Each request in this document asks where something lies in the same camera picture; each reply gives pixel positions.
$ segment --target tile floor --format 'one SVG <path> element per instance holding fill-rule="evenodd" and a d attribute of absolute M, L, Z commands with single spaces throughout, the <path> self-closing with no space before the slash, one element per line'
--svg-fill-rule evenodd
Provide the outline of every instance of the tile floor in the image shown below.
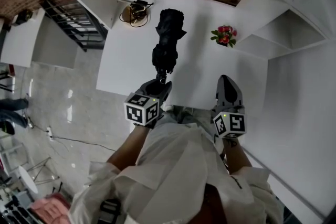
<path fill-rule="evenodd" d="M 32 63 L 27 69 L 16 67 L 16 90 L 10 98 L 24 97 L 31 88 L 27 113 L 37 127 L 46 130 L 50 126 L 54 136 L 101 144 L 116 150 L 128 136 L 131 126 L 124 119 L 126 96 L 96 90 L 101 55 L 99 50 L 85 53 L 78 49 L 74 69 L 37 63 Z M 201 122 L 209 122 L 207 112 L 197 113 Z M 37 127 L 23 129 L 16 126 L 15 138 L 24 143 L 30 162 L 25 167 L 50 156 L 47 166 L 60 177 L 64 190 L 71 196 L 86 183 L 89 162 L 105 162 L 113 153 L 100 146 L 68 140 L 51 142 L 47 133 Z M 39 177 L 47 179 L 51 175 L 43 173 Z M 35 197 L 50 194 L 53 184 L 58 186 L 59 180 L 39 186 Z"/>

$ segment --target person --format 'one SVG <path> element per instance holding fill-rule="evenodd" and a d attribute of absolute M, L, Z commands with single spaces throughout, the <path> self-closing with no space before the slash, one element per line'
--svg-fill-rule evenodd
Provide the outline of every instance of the person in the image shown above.
<path fill-rule="evenodd" d="M 10 121 L 26 128 L 31 122 L 25 114 L 21 116 L 15 111 L 26 109 L 29 106 L 27 98 L 0 100 L 0 122 Z"/>
<path fill-rule="evenodd" d="M 269 172 L 251 166 L 238 139 L 223 140 L 226 168 L 211 132 L 190 110 L 163 115 L 151 132 L 136 126 L 106 163 L 91 163 L 71 223 L 109 223 L 100 209 L 109 199 L 121 204 L 116 223 L 283 222 Z"/>

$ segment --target pink cloth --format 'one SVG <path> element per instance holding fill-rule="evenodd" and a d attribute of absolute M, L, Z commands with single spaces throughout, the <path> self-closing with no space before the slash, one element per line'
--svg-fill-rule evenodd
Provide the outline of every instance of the pink cloth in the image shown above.
<path fill-rule="evenodd" d="M 70 204 L 59 193 L 35 201 L 30 208 L 46 224 L 70 224 Z"/>

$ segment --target jeans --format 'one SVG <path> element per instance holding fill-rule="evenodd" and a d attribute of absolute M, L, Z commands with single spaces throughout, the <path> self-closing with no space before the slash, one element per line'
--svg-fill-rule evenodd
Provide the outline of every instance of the jeans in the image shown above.
<path fill-rule="evenodd" d="M 11 121 L 23 128 L 28 125 L 27 119 L 14 112 L 28 107 L 27 99 L 3 99 L 0 100 L 0 122 Z"/>

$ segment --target flower bouquet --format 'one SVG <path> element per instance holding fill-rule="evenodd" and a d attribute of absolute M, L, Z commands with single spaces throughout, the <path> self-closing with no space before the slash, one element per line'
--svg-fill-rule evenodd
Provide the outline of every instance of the flower bouquet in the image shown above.
<path fill-rule="evenodd" d="M 230 25 L 219 26 L 218 30 L 211 31 L 211 33 L 215 35 L 211 40 L 216 40 L 217 44 L 225 47 L 229 44 L 231 48 L 236 45 L 234 37 L 237 36 L 237 30 Z"/>

